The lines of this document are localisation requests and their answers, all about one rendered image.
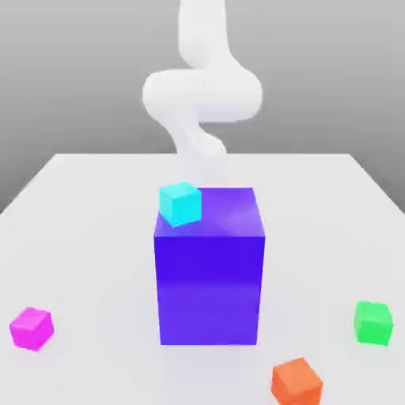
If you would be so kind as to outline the large purple box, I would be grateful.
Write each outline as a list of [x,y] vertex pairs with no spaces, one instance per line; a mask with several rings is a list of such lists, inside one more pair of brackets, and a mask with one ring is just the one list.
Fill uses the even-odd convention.
[[257,342],[266,236],[250,187],[204,187],[200,221],[153,235],[163,345]]

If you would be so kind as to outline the small orange cube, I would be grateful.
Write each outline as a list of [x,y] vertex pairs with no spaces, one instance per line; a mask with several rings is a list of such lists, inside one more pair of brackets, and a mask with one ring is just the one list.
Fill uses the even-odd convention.
[[323,381],[303,358],[276,365],[271,393],[278,405],[320,405]]

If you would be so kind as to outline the small cyan cube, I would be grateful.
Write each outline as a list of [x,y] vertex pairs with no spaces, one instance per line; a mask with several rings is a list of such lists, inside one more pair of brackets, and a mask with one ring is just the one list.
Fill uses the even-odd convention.
[[200,221],[202,192],[188,182],[161,186],[159,212],[172,227]]

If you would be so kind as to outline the small green cube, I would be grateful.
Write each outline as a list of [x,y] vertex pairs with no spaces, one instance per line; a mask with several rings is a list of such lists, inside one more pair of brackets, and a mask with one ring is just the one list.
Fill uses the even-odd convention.
[[354,333],[357,341],[387,346],[393,329],[393,319],[387,304],[359,301],[354,314]]

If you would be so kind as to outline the small magenta cube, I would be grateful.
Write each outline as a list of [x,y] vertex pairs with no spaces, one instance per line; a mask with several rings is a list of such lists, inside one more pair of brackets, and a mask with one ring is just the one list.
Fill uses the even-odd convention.
[[9,329],[15,346],[32,351],[39,351],[55,332],[51,313],[33,307],[25,308]]

